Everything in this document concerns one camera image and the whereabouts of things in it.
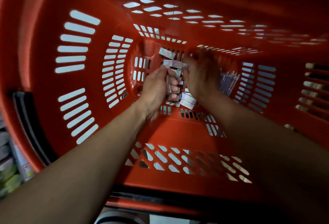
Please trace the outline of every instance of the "person's left arm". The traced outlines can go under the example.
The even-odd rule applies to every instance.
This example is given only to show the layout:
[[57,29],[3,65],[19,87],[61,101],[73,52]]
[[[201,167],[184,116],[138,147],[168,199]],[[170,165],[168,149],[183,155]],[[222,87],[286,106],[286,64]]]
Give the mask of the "person's left arm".
[[[158,115],[166,96],[168,72],[174,76],[175,72],[164,66],[147,76],[142,95],[132,106],[2,201],[1,222],[94,222],[137,133],[146,120]],[[177,91],[177,81],[171,82]]]

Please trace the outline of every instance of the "person's right arm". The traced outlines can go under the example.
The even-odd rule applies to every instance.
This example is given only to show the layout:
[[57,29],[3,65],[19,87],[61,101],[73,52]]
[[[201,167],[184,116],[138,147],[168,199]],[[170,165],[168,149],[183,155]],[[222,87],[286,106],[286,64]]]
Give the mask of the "person's right arm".
[[186,85],[222,125],[251,175],[297,222],[329,223],[329,153],[309,139],[264,118],[218,91],[211,52],[187,57]]

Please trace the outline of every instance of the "hand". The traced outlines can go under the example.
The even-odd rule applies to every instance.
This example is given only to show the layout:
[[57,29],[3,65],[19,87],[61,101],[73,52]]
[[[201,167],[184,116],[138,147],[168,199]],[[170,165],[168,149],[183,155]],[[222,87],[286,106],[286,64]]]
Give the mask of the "hand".
[[[152,72],[145,79],[142,95],[138,101],[142,103],[142,106],[144,107],[144,110],[146,112],[146,117],[151,121],[157,118],[159,114],[159,107],[166,97],[167,74],[169,74],[169,76],[176,75],[174,71],[162,65],[159,69]],[[170,78],[170,81],[171,90],[173,92],[178,91],[178,81],[173,77]],[[178,94],[171,93],[168,97],[168,101],[175,100],[177,99],[177,97]]]
[[188,64],[188,69],[183,68],[182,71],[188,90],[203,104],[220,88],[220,68],[211,50],[200,48],[196,58],[184,57],[183,62]]

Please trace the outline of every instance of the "black stripe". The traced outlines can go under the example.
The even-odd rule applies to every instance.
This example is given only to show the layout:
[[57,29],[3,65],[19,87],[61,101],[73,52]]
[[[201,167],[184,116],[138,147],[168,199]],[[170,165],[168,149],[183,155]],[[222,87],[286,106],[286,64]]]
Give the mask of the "black stripe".
[[132,219],[126,218],[126,217],[121,217],[121,216],[111,216],[111,217],[104,217],[100,219],[96,224],[101,224],[105,222],[122,222],[126,224],[139,224],[138,222],[135,222]]

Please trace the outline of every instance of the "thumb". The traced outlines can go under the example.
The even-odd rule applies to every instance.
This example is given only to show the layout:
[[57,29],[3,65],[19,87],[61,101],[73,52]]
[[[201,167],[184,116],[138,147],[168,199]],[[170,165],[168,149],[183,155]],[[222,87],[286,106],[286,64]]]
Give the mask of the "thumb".
[[182,74],[183,74],[185,83],[188,84],[188,79],[190,77],[190,71],[186,67],[183,67],[182,68]]
[[164,79],[167,75],[167,67],[165,65],[162,65],[160,69],[158,70],[157,77],[160,79]]

